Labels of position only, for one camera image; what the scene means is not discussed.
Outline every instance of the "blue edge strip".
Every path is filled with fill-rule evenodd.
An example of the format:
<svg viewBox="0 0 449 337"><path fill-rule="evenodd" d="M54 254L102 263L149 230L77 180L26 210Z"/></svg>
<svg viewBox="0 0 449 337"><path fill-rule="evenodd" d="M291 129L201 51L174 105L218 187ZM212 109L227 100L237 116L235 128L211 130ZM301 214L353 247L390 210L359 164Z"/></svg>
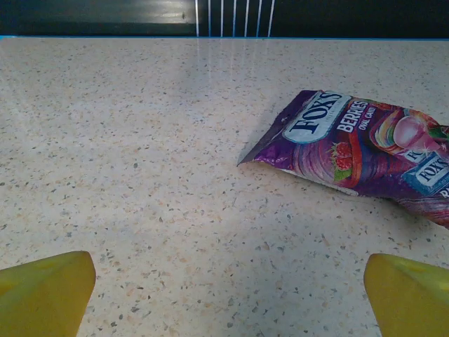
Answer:
<svg viewBox="0 0 449 337"><path fill-rule="evenodd" d="M15 38L15 37L53 37L61 39L249 39L249 40L356 40L356 41L449 41L449 39L371 39L371 38L349 38L349 37L134 37L134 36L77 36L77 35L25 35L25 36L15 36L15 35L0 35L0 40L4 38Z"/></svg>

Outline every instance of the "terrazzo surface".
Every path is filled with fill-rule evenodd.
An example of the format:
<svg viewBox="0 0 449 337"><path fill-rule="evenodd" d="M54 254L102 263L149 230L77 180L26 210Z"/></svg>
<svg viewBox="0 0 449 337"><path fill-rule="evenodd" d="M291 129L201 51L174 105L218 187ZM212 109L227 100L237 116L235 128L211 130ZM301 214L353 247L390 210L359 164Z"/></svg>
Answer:
<svg viewBox="0 0 449 337"><path fill-rule="evenodd" d="M79 336L380 336L368 256L449 231L236 163L301 89L449 123L448 79L437 41L3 39L0 268L90 251Z"/></svg>

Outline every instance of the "plastic wrapper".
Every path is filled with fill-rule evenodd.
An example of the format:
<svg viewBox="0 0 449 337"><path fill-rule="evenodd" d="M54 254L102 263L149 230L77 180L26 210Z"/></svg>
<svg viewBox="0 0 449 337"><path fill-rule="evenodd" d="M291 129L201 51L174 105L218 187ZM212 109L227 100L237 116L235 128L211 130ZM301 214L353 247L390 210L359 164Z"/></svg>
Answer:
<svg viewBox="0 0 449 337"><path fill-rule="evenodd" d="M394 199L449 227L449 127L404 107L301 91L243 159L352 195Z"/></svg>

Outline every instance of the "purple candy bag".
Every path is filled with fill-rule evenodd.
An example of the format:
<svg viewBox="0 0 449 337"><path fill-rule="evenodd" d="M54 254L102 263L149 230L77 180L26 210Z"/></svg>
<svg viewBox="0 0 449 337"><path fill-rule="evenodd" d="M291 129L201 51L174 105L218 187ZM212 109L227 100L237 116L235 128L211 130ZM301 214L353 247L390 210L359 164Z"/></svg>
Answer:
<svg viewBox="0 0 449 337"><path fill-rule="evenodd" d="M449 127L423 112L301 91L241 163L263 161L352 195L396 200L449 228Z"/></svg>

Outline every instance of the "countertop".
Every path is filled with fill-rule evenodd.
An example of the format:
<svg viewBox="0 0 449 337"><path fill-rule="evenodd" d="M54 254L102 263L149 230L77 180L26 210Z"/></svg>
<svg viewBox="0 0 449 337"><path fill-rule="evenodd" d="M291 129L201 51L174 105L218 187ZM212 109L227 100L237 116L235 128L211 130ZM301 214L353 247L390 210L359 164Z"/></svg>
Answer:
<svg viewBox="0 0 449 337"><path fill-rule="evenodd" d="M0 268L90 251L79 336L380 336L368 256L447 266L449 231L236 163L304 88L449 123L448 55L444 41L3 39Z"/></svg>

